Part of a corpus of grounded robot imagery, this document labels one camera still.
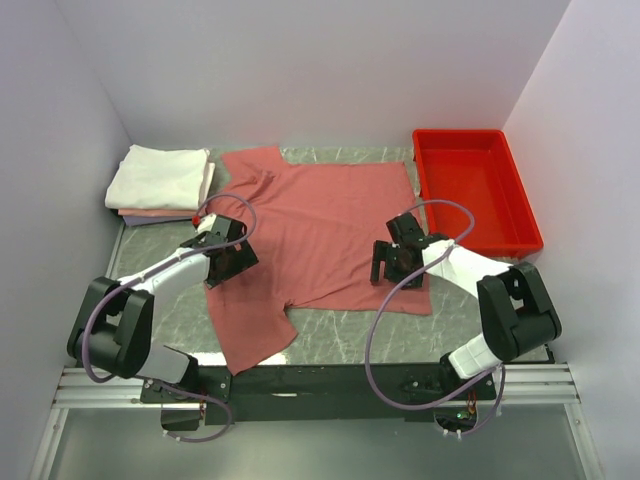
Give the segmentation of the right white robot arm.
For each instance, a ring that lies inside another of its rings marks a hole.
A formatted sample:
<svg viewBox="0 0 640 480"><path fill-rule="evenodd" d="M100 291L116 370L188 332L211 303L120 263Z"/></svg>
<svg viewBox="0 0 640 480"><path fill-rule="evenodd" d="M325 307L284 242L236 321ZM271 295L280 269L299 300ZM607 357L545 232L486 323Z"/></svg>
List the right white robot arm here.
<svg viewBox="0 0 640 480"><path fill-rule="evenodd" d="M460 399L474 378L561 335L553 302L532 264L493 260L443 234L427 234L410 212L386 226L391 239L374 243L372 283L385 279L395 290L418 289L426 276L435 276L475 298L480 312L480 334L403 383L411 400Z"/></svg>

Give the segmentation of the aluminium frame rail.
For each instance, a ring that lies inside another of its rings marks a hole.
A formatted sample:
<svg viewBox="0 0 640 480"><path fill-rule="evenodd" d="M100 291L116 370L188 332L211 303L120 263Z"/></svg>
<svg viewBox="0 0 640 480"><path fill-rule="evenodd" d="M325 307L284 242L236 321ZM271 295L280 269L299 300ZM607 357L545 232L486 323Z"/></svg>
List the aluminium frame rail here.
<svg viewBox="0 0 640 480"><path fill-rule="evenodd" d="M493 373L490 388L504 382L502 404L562 405L578 404L580 396L566 364L515 364L506 374ZM81 368L66 368L58 382L54 409L129 409L161 407L140 400L143 382L139 379L114 379L104 384L93 382Z"/></svg>

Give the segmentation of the white folded t shirt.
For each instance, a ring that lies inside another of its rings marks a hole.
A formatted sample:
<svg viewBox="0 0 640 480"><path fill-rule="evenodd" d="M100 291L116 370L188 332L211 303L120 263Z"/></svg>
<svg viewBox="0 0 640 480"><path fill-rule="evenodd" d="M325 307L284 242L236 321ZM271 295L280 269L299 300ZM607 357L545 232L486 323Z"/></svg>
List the white folded t shirt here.
<svg viewBox="0 0 640 480"><path fill-rule="evenodd" d="M132 145L107 188L105 206L193 211L208 194L214 174L207 149L164 151Z"/></svg>

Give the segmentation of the pink red t shirt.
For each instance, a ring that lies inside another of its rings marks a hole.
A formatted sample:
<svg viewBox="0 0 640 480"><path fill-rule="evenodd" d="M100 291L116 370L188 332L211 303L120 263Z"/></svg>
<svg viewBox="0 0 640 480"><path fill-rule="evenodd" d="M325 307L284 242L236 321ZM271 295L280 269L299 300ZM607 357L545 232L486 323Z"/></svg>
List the pink red t shirt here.
<svg viewBox="0 0 640 480"><path fill-rule="evenodd" d="M206 293L230 372L288 347L297 330L285 310L377 309L390 283L370 282L373 244L415 201L401 162L290 164L276 147L224 153L225 197L209 211L245 224L257 265Z"/></svg>

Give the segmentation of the red plastic bin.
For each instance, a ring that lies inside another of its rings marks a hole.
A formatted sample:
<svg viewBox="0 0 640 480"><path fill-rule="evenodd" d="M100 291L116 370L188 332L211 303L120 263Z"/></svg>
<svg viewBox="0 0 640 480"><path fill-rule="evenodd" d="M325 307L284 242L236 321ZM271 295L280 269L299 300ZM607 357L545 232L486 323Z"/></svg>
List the red plastic bin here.
<svg viewBox="0 0 640 480"><path fill-rule="evenodd" d="M475 218L462 246L488 257L516 259L543 249L502 131L417 129L412 140L421 198L453 201Z"/></svg>

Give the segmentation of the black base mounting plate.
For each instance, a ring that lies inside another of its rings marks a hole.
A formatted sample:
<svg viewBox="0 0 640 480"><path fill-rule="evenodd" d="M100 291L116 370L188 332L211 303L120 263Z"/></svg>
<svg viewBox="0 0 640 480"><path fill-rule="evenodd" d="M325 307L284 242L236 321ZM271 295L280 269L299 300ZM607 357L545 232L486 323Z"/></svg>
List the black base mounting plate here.
<svg viewBox="0 0 640 480"><path fill-rule="evenodd" d="M429 403L462 385L437 363L374 364L371 370L380 390L403 404ZM371 389L365 368L357 364L267 365L237 376L223 366L203 366L199 375L199 393L222 401L235 423L434 419L429 411L403 411L385 404Z"/></svg>

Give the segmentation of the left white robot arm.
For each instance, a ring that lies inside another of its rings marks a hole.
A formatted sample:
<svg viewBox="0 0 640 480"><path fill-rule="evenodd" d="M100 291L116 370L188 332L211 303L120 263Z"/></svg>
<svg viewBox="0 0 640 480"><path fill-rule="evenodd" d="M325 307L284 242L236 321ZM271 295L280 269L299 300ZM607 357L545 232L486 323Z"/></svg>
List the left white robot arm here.
<svg viewBox="0 0 640 480"><path fill-rule="evenodd" d="M195 236L166 259L120 279L94 279L67 340L68 355L97 383L137 377L164 384L176 401L193 399L202 392L198 361L153 343L155 310L193 285L213 289L255 266L248 242L254 228L223 215L198 217Z"/></svg>

